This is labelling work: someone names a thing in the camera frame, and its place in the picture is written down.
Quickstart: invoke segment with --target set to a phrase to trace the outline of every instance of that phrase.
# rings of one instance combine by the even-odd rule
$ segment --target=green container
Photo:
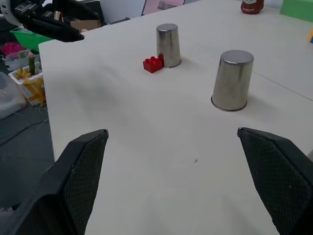
[[[284,0],[280,13],[313,22],[313,0]]]
[[[40,43],[44,43],[46,41],[52,40],[52,38],[39,35],[30,31],[24,31],[21,28],[16,28],[10,31],[13,33],[16,37],[16,39],[19,41],[19,43],[25,47],[25,48],[30,48],[35,51],[39,51],[38,45]]]

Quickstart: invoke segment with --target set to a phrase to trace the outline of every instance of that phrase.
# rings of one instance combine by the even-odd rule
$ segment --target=cardboard box
[[[101,27],[100,21],[94,21],[94,20],[88,20],[88,21],[76,20],[76,21],[71,21],[70,25],[73,28],[78,29],[79,32],[82,32],[83,29],[86,29],[86,30],[89,31],[89,30]]]

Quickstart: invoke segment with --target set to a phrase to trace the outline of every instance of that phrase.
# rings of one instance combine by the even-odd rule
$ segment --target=mesh texture
[[[255,187],[280,235],[290,235],[307,207],[312,190],[301,173],[272,142],[240,136]]]
[[[82,154],[65,183],[63,198],[78,235],[85,234],[86,225],[96,198],[104,147],[100,135],[86,144]]]

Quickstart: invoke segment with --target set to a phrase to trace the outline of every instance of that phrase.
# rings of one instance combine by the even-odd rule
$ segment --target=green object
[[[35,75],[35,56],[28,58],[28,66],[29,66],[29,72],[33,76]]]
[[[40,43],[52,40],[52,38],[26,31],[22,28],[16,28],[10,32],[15,35],[16,39],[23,47],[30,48],[35,51],[39,51],[38,45]]]
[[[280,13],[313,22],[313,0],[284,0]]]

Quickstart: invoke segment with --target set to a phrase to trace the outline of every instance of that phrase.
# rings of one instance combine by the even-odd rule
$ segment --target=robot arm
[[[63,22],[51,19],[55,11],[79,20],[98,20],[99,17],[84,4],[75,0],[53,0],[42,6],[45,0],[0,0],[1,12],[11,24],[63,42],[83,40],[80,32]]]

